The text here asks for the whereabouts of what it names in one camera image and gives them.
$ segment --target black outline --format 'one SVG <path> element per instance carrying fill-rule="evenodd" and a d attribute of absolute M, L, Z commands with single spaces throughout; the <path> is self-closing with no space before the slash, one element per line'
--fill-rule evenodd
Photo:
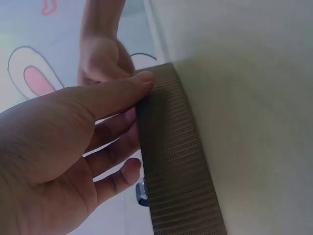
<path fill-rule="evenodd" d="M 154 59 L 155 61 L 157 61 L 157 58 L 156 58 L 156 57 L 154 57 L 154 56 L 152 56 L 152 55 L 149 55 L 149 54 L 146 54 L 146 53 L 143 53 L 143 52 L 134 53 L 134 54 L 131 55 L 131 57 L 132 57 L 133 55 L 146 55 L 146 56 L 149 56 L 150 58 Z"/>
<path fill-rule="evenodd" d="M 25 94 L 18 88 L 18 86 L 14 83 L 14 81 L 13 81 L 13 79 L 12 79 L 12 76 L 11 76 L 11 73 L 10 73 L 10 71 L 9 71 L 10 61 L 11 61 L 12 55 L 14 54 L 14 52 L 16 52 L 17 50 L 19 50 L 19 49 L 21 49 L 21 48 L 29 48 L 29 49 L 32 49 L 33 51 L 35 51 L 36 53 L 40 54 L 41 57 L 44 59 L 44 61 L 50 66 L 50 68 L 51 68 L 52 72 L 54 73 L 55 77 L 57 78 L 57 80 L 60 82 L 60 84 L 61 84 L 62 87 L 64 88 L 64 85 L 63 85 L 62 82 L 60 81 L 60 79 L 59 79 L 59 77 L 57 76 L 56 72 L 54 71 L 53 67 L 51 66 L 51 64 L 47 61 L 47 59 L 46 59 L 40 52 L 38 52 L 37 50 L 35 50 L 34 48 L 32 48 L 32 47 L 30 47 L 30 46 L 20 46 L 20 47 L 14 49 L 14 51 L 11 53 L 11 55 L 10 55 L 10 57 L 9 57 L 9 60 L 8 60 L 7 71 L 8 71 L 8 73 L 9 73 L 9 76 L 10 76 L 10 79 L 11 79 L 13 85 L 15 86 L 15 88 L 19 91 L 19 93 L 20 93 L 22 96 L 24 96 L 27 100 L 29 100 L 29 98 L 26 97 L 26 95 L 25 95 Z"/>

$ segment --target cartoon rabbit drawing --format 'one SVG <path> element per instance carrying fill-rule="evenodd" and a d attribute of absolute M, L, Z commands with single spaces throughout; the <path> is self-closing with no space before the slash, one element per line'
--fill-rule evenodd
<path fill-rule="evenodd" d="M 48 61 L 31 47 L 19 47 L 12 52 L 8 72 L 13 84 L 26 99 L 63 88 Z"/>

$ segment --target woven fabric strap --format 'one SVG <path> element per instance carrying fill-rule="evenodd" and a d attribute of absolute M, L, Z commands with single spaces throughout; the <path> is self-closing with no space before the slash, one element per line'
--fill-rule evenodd
<path fill-rule="evenodd" d="M 145 182 L 155 235 L 225 235 L 195 122 L 172 64 L 148 69 L 156 85 L 138 103 Z"/>

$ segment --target finger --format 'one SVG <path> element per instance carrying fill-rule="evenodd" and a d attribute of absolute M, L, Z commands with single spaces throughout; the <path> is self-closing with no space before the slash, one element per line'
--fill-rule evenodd
<path fill-rule="evenodd" d="M 108 82 L 119 78 L 132 76 L 132 73 L 121 69 L 111 60 L 94 61 L 86 72 L 87 77 L 97 82 Z"/>
<path fill-rule="evenodd" d="M 135 108 L 114 116 L 96 125 L 90 144 L 86 152 L 90 152 L 109 142 L 116 140 L 127 132 L 136 121 Z"/>
<path fill-rule="evenodd" d="M 133 74 L 135 71 L 135 67 L 131 56 L 127 52 L 124 45 L 121 44 L 119 41 L 117 41 L 117 46 L 119 51 L 117 66 L 123 69 L 124 71 Z"/>
<path fill-rule="evenodd" d="M 132 158 L 118 172 L 95 182 L 98 205 L 135 184 L 139 179 L 140 167 L 140 160 Z"/>
<path fill-rule="evenodd" d="M 154 77 L 151 72 L 141 72 L 138 75 L 112 82 L 71 87 L 46 95 L 53 96 L 80 117 L 100 120 L 122 113 L 133 107 L 153 87 Z"/>
<path fill-rule="evenodd" d="M 138 129 L 137 123 L 135 123 L 119 140 L 98 152 L 90 154 L 85 159 L 94 178 L 122 163 L 138 149 Z"/>

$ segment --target fingernail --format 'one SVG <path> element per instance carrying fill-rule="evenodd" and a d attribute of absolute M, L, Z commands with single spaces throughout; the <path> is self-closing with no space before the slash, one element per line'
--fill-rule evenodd
<path fill-rule="evenodd" d="M 135 77 L 144 83 L 154 81 L 154 75 L 150 71 L 140 72 Z"/>

